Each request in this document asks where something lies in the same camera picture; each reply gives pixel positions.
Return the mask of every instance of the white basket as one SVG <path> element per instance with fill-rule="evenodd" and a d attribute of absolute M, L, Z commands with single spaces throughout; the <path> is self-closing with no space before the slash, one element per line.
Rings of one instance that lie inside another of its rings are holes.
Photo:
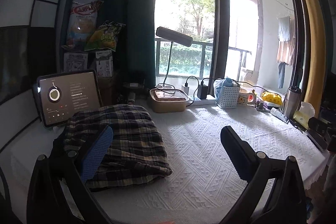
<path fill-rule="evenodd" d="M 223 86 L 216 101 L 217 105 L 223 109 L 236 108 L 239 89 L 239 86 Z"/>

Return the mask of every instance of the charger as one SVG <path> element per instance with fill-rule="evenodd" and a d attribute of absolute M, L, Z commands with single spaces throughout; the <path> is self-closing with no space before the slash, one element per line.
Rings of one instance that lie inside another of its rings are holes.
<path fill-rule="evenodd" d="M 201 81 L 201 84 L 198 85 L 197 97 L 201 100 L 205 100 L 208 95 L 208 88 L 209 87 L 207 85 L 204 85 L 204 82 Z"/>
<path fill-rule="evenodd" d="M 181 85 L 181 90 L 184 91 L 187 95 L 189 95 L 189 87 L 187 82 L 185 82 L 184 85 Z"/>

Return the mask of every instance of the glass window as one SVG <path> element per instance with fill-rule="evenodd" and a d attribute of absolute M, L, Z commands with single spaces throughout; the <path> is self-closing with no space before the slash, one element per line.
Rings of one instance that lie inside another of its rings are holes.
<path fill-rule="evenodd" d="M 285 93 L 295 60 L 294 22 L 293 0 L 230 0 L 226 75 Z"/>
<path fill-rule="evenodd" d="M 156 0 L 155 29 L 166 27 L 193 38 L 191 47 L 174 43 L 171 55 L 169 83 L 190 75 L 209 77 L 214 35 L 215 0 Z M 168 66 L 170 42 L 160 42 L 160 61 L 156 68 L 157 83 L 163 81 Z"/>

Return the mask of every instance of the thermos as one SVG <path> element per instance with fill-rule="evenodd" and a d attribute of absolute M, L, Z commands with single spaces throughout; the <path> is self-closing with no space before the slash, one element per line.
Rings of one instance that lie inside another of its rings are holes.
<path fill-rule="evenodd" d="M 295 86 L 290 86 L 287 90 L 285 99 L 283 100 L 282 113 L 288 119 L 293 117 L 295 110 L 299 105 L 301 90 Z"/>

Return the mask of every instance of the lamp head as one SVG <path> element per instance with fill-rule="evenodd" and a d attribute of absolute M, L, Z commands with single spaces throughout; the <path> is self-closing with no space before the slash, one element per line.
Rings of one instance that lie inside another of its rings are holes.
<path fill-rule="evenodd" d="M 164 27 L 158 27 L 156 29 L 156 35 L 158 37 L 179 43 L 186 47 L 190 47 L 193 41 L 193 38 L 186 34 L 182 34 L 180 32 L 176 32 Z"/>

